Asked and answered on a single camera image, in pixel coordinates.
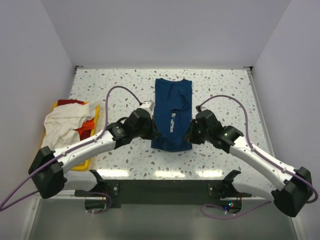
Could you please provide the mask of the blue Mickey Mouse t-shirt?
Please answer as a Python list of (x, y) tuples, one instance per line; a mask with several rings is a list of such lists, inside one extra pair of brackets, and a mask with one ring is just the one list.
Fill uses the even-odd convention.
[(153, 115), (160, 136), (151, 141), (153, 149), (176, 153), (193, 148), (191, 143), (183, 140), (192, 120), (192, 94), (190, 80), (155, 80)]

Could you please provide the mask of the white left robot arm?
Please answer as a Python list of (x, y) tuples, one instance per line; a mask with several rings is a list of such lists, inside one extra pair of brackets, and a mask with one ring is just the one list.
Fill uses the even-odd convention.
[(103, 179), (94, 170), (73, 171), (84, 161), (128, 145), (135, 138), (153, 140), (159, 135), (153, 120), (153, 110), (139, 107), (124, 122), (113, 122), (97, 134), (71, 146), (51, 150), (41, 148), (29, 170), (38, 193), (49, 199), (63, 190), (84, 190), (99, 196), (104, 190)]

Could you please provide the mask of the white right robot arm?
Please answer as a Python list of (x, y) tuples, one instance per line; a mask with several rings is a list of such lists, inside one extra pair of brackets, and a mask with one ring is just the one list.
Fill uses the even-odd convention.
[(201, 145), (206, 142), (230, 154), (262, 174), (271, 183), (271, 189), (257, 183), (242, 182), (239, 170), (232, 170), (222, 180), (221, 197), (250, 194), (274, 203), (285, 215), (296, 217), (314, 194), (311, 173), (305, 167), (299, 169), (287, 165), (249, 142), (237, 128), (222, 126), (210, 110), (199, 112), (191, 120), (185, 141)]

